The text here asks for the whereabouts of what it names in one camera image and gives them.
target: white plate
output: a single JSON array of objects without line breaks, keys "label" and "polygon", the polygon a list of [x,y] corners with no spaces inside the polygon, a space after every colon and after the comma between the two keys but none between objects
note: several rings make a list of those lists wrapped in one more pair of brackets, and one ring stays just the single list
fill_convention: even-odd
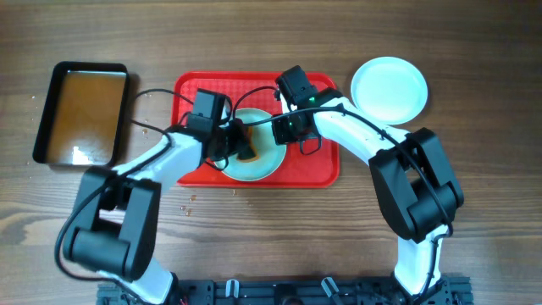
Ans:
[{"label": "white plate", "polygon": [[387,124],[397,125],[422,112],[428,88],[422,73],[406,60],[375,58],[354,74],[351,83],[354,104],[365,114]]},{"label": "white plate", "polygon": [[[271,114],[255,108],[243,108],[237,110],[235,117],[242,119],[244,123],[256,122],[271,118]],[[274,142],[271,122],[252,127],[252,145],[257,149],[260,158],[252,162],[237,160],[237,154],[230,156],[230,164],[223,171],[231,179],[239,181],[256,181],[271,175],[285,159],[286,145],[277,145]],[[225,166],[225,161],[215,164],[219,168]]]}]

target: wooden table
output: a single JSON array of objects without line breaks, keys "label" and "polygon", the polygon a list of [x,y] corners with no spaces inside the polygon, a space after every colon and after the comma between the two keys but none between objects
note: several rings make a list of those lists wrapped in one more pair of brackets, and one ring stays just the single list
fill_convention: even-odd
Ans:
[{"label": "wooden table", "polygon": [[[4,0],[0,4],[0,303],[93,304],[96,284],[67,279],[53,243],[81,170],[31,159],[54,65],[120,62],[140,89],[189,70],[330,75],[349,94],[371,58],[412,62],[429,83],[423,114],[465,191],[440,267],[472,278],[477,304],[542,302],[541,3],[512,1]],[[171,96],[134,117],[165,127]],[[123,160],[159,135],[130,127]],[[162,198],[155,255],[181,279],[388,275],[396,235],[367,166],[341,151],[324,190],[174,187]],[[189,197],[196,200],[189,204]],[[186,217],[180,206],[191,208]]]}]

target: brown wooden surface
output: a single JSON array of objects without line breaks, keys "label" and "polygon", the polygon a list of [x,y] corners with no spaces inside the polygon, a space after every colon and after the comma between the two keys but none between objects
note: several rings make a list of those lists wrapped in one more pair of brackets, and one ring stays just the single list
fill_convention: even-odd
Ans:
[{"label": "brown wooden surface", "polygon": [[[31,160],[54,65],[124,63],[140,88],[172,88],[189,70],[329,74],[393,55],[429,83],[423,114],[443,142],[466,202],[441,270],[472,277],[477,304],[542,302],[542,8],[520,1],[6,1],[0,3],[0,303],[93,304],[96,284],[53,263],[79,170]],[[134,117],[165,127],[171,96]],[[130,127],[123,160],[158,140]],[[341,152],[324,190],[174,187],[163,198],[156,256],[181,279],[388,275],[396,236],[368,168]],[[190,196],[196,200],[188,204]],[[186,217],[180,206],[192,209]]]}]

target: robotic hand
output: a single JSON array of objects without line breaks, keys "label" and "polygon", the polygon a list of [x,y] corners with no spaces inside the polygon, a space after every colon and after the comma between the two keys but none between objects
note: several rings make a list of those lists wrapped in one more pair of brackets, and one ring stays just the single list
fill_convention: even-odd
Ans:
[{"label": "robotic hand", "polygon": [[[427,129],[410,134],[363,118],[340,92],[331,88],[318,92],[299,66],[285,71],[276,82],[284,112],[271,119],[277,144],[323,137],[368,164],[380,210],[399,236],[394,276],[401,294],[405,303],[427,299],[440,279],[442,237],[451,235],[451,221],[463,203],[438,138]],[[229,120],[226,101],[225,95],[199,90],[186,126],[170,127],[154,148],[127,164],[85,172],[74,212],[55,248],[57,264],[65,274],[77,280],[112,281],[140,302],[180,303],[176,276],[152,258],[159,200],[163,189],[207,158],[227,158],[248,146],[246,128],[258,122]],[[412,183],[406,175],[411,167],[420,174]],[[100,217],[113,209],[125,211],[122,224]],[[60,260],[63,241],[66,259],[102,277],[71,274]]]}]

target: red tray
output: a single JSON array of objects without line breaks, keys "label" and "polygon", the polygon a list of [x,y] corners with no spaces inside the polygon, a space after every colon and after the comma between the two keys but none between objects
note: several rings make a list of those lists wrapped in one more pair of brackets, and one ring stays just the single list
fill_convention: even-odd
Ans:
[{"label": "red tray", "polygon": [[[175,91],[190,98],[196,98],[198,88],[221,92],[231,97],[235,104],[239,97],[251,89],[260,86],[276,86],[274,80],[280,72],[215,72],[194,71],[183,74],[175,83]],[[308,79],[318,90],[327,87],[336,88],[335,83],[325,74],[307,73]],[[239,108],[260,108],[270,114],[280,114],[280,102],[273,97],[273,92],[256,92],[241,102]],[[191,111],[192,106],[174,97],[171,124],[177,124],[181,115]],[[310,152],[317,147],[318,140],[308,141],[304,150]],[[210,168],[206,164],[198,170],[185,175],[179,180],[182,186],[213,187],[289,187],[289,188],[324,188],[335,182],[339,176],[339,146],[328,140],[322,140],[322,148],[310,156],[303,156],[299,144],[290,144],[280,167],[268,177],[254,181],[241,182]]]}]

